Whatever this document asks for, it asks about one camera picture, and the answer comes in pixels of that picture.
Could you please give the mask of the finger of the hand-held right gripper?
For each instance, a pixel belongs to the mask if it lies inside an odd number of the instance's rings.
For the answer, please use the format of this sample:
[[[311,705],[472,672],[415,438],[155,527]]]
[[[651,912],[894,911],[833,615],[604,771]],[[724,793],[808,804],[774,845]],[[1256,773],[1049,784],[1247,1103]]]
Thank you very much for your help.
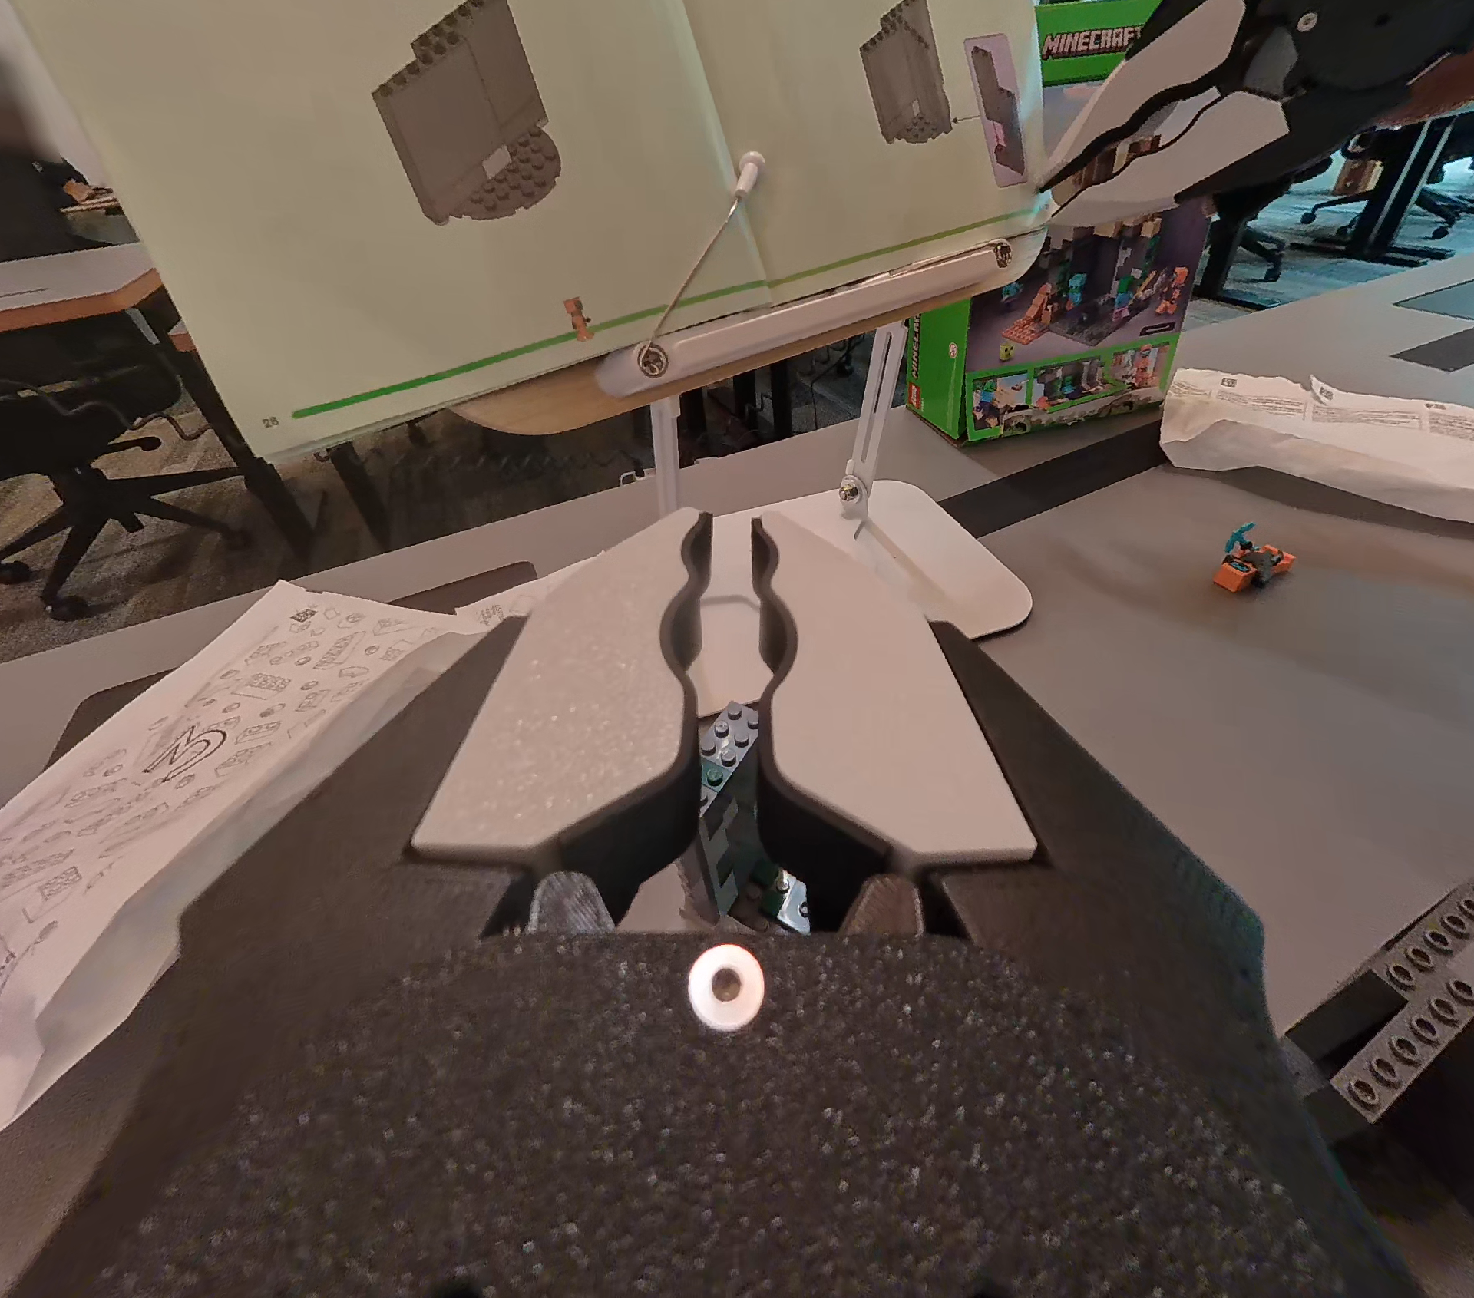
[[[1054,150],[1040,174],[1041,191],[1140,138],[1160,112],[1204,92],[1229,61],[1244,16],[1246,0],[1192,0],[1178,16],[1153,15]]]
[[[1123,164],[1120,142],[1089,156],[1051,196],[1055,204],[1175,204],[1189,188],[1273,145],[1287,131],[1278,101],[1221,98],[1175,138]]]

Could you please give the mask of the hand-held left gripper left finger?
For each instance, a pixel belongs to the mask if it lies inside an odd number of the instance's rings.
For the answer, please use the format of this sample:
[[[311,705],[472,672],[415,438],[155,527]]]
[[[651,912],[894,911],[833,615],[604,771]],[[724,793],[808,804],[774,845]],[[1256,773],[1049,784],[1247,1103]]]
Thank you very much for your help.
[[[412,843],[489,863],[671,863],[696,833],[691,667],[713,515],[601,552],[521,619]]]

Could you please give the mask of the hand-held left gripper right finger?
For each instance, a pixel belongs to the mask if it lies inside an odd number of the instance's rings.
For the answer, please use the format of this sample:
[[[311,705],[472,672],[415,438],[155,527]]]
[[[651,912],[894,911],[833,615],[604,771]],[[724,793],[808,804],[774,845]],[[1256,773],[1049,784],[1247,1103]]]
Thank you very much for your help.
[[[793,518],[751,523],[759,834],[785,868],[1032,859],[1038,840],[937,629]]]

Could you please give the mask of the white book stand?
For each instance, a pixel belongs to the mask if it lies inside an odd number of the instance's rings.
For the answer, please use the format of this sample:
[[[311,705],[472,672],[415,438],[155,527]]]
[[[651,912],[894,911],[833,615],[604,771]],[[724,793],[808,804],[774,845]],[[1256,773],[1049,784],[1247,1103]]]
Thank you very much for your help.
[[[472,423],[549,435],[647,408],[659,515],[681,506],[681,397],[730,375],[874,332],[851,458],[826,491],[785,500],[783,514],[871,566],[932,621],[980,641],[1023,624],[1029,587],[935,500],[879,480],[886,420],[908,352],[909,322],[974,294],[998,290],[1041,251],[1044,213],[1034,201],[1023,231],[960,253],[868,276],[765,309],[736,313],[658,334],[524,383],[472,398],[456,411]]]

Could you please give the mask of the instruction booklet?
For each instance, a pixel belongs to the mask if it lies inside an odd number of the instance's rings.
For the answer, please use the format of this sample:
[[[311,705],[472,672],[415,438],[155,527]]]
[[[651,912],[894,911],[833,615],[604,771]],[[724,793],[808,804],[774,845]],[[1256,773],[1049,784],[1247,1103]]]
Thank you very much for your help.
[[[1031,0],[8,1],[264,457],[1046,219]]]

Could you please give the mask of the grey brick wall assembly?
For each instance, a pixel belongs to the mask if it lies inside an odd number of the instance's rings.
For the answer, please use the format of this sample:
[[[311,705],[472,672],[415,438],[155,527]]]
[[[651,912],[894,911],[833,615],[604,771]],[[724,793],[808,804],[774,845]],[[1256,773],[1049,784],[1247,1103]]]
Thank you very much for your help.
[[[1281,1040],[1332,1146],[1396,1138],[1471,1181],[1473,882],[1388,940]]]

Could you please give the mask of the background wooden desk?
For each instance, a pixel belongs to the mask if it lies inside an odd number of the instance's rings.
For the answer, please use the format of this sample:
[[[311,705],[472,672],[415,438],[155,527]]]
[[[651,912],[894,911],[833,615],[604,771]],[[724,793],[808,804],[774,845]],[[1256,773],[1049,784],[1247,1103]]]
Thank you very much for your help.
[[[128,314],[143,339],[174,369],[249,494],[268,509],[298,558],[309,560],[314,550],[309,520],[280,472],[251,448],[205,368],[194,337],[188,334],[182,343],[175,342],[182,316],[142,243],[68,251],[5,262],[2,267],[5,332],[116,313]]]
[[[1434,171],[1471,159],[1471,107],[1471,52],[1448,55],[1419,75],[1399,105],[1339,147],[1344,170],[1379,167],[1364,193],[1364,210],[1344,228],[1299,248],[1401,268],[1453,256],[1445,247],[1419,253],[1396,239],[1407,213],[1424,202]]]

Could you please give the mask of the grey desk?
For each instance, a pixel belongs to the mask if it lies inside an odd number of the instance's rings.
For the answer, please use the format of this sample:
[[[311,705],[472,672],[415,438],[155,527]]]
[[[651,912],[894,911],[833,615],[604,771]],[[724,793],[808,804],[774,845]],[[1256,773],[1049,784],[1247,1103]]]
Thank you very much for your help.
[[[1276,1028],[1471,877],[1471,526],[1258,471],[1155,464],[1141,420],[965,454],[902,417],[883,474],[942,498],[1034,593],[985,645],[1267,931]],[[1230,533],[1296,555],[1213,583]],[[189,914],[120,1031],[3,1132],[3,1294],[83,1294],[96,1241],[309,1037],[475,945],[484,869],[291,811]]]

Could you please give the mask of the black office chair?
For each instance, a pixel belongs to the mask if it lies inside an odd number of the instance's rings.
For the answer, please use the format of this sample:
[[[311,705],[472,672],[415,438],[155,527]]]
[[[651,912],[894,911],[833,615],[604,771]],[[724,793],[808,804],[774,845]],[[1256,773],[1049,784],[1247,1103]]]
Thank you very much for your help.
[[[1256,228],[1256,219],[1281,196],[1270,190],[1266,197],[1243,196],[1232,204],[1220,204],[1207,239],[1207,257],[1193,293],[1207,300],[1224,302],[1244,309],[1259,309],[1253,302],[1227,294],[1227,282],[1235,259],[1247,250],[1264,262],[1262,282],[1281,280],[1289,240]]]
[[[56,621],[88,615],[86,599],[66,595],[65,584],[109,524],[129,533],[146,520],[171,521],[218,533],[231,550],[249,549],[251,533],[237,526],[165,500],[165,495],[238,477],[234,468],[209,468],[155,477],[111,477],[100,460],[128,449],[157,451],[162,440],[140,428],[175,425],[174,409],[185,388],[174,369],[139,360],[106,372],[53,383],[3,377],[2,478],[36,475],[48,480],[59,506],[46,520],[3,544],[2,580],[16,586],[31,578],[20,553],[63,535],[40,601]]]

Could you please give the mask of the grey brick baseplate build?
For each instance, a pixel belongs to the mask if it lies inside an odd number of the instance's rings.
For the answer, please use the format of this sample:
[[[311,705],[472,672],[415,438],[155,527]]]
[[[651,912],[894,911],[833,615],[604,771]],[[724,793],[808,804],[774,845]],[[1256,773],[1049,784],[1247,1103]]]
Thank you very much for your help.
[[[759,825],[760,711],[731,701],[699,739],[696,836],[679,860],[693,912],[756,932],[806,935],[806,886],[767,851]]]

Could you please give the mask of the green toy set box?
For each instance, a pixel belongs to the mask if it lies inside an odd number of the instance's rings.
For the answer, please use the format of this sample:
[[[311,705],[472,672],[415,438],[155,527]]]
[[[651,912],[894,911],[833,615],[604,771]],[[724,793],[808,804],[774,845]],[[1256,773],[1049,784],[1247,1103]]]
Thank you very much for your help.
[[[1161,0],[1037,9],[1043,147],[1124,58]],[[994,170],[1023,179],[1012,55],[968,39]],[[1052,227],[1034,263],[1001,286],[911,322],[906,406],[951,440],[1012,437],[1164,398],[1207,245],[1210,202],[1100,227]]]

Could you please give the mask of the orange toy minifigure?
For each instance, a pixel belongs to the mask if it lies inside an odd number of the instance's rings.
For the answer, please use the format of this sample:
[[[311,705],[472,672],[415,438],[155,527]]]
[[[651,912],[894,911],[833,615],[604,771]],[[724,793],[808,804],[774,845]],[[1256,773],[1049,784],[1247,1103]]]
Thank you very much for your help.
[[[1226,540],[1224,556],[1213,575],[1218,587],[1230,593],[1262,589],[1295,569],[1298,561],[1295,553],[1259,543],[1255,530],[1256,524],[1247,523],[1236,527]]]

